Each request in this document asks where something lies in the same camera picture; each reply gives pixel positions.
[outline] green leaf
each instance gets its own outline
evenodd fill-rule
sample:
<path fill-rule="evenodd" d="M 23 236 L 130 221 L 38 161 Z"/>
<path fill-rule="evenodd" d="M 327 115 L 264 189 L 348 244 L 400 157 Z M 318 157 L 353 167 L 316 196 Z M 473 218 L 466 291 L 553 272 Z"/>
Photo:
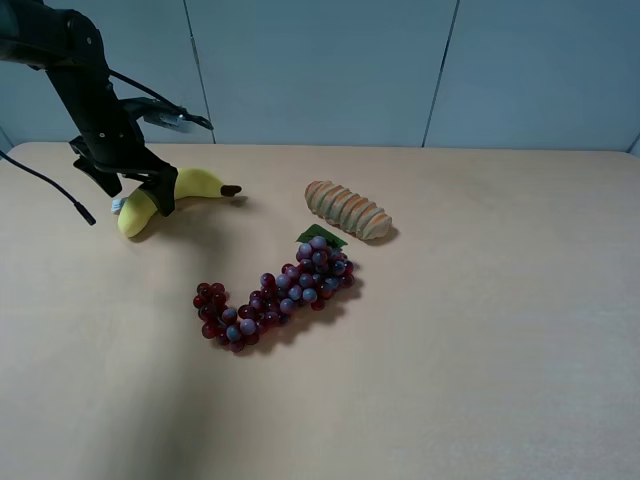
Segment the green leaf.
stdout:
<path fill-rule="evenodd" d="M 342 248 L 345 245 L 348 245 L 347 242 L 339 237 L 336 237 L 333 233 L 325 230 L 320 225 L 316 225 L 315 223 L 307 228 L 304 232 L 302 232 L 296 242 L 308 242 L 313 237 L 317 237 L 318 235 L 324 237 L 327 240 L 327 245 L 332 248 Z"/>

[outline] bread loaf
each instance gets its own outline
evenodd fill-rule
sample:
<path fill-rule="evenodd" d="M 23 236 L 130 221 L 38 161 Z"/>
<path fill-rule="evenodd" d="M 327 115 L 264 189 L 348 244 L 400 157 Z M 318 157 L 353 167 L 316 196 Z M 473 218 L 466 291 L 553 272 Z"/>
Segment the bread loaf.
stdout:
<path fill-rule="evenodd" d="M 389 232 L 391 217 L 384 208 L 342 185 L 312 182 L 304 196 L 313 213 L 361 240 L 384 237 Z"/>

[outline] beige table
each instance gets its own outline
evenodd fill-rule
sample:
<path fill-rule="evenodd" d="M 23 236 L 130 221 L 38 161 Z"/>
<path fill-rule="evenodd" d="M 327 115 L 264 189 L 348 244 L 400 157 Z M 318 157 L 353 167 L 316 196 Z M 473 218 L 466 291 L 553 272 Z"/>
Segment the beige table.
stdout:
<path fill-rule="evenodd" d="M 94 227 L 0 164 L 0 478 L 640 478 L 640 160 L 152 149 L 248 200 L 183 205 L 134 243 L 68 146 L 13 155 Z M 375 199 L 399 234 L 348 238 L 348 301 L 244 356 L 212 348 L 194 287 L 222 281 L 239 304 L 292 260 L 323 223 L 303 199 L 317 179 Z"/>

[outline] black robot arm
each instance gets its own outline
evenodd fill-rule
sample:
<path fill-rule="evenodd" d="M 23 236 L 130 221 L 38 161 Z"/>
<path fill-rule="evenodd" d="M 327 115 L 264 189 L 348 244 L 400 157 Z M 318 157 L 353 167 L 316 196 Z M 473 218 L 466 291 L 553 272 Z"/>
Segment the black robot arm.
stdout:
<path fill-rule="evenodd" d="M 46 71 L 80 131 L 70 142 L 79 155 L 76 168 L 112 197 L 122 190 L 117 174 L 139 180 L 162 215 L 174 210 L 178 172 L 145 147 L 136 120 L 153 112 L 168 113 L 212 130 L 208 120 L 159 95 L 163 102 L 118 100 L 109 81 L 115 72 L 105 60 L 98 29 L 82 14 L 52 9 L 41 0 L 0 0 L 0 60 Z"/>

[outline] yellow banana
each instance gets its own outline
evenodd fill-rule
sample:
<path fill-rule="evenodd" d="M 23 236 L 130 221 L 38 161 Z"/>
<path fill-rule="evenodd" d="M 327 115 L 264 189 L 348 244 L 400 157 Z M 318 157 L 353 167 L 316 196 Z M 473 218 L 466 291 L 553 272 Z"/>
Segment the yellow banana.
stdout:
<path fill-rule="evenodd" d="M 184 197 L 233 197 L 242 190 L 235 185 L 225 185 L 208 170 L 202 168 L 179 168 L 174 190 L 176 200 Z M 158 209 L 140 188 L 127 198 L 120 216 L 118 230 L 131 238 L 142 231 Z"/>

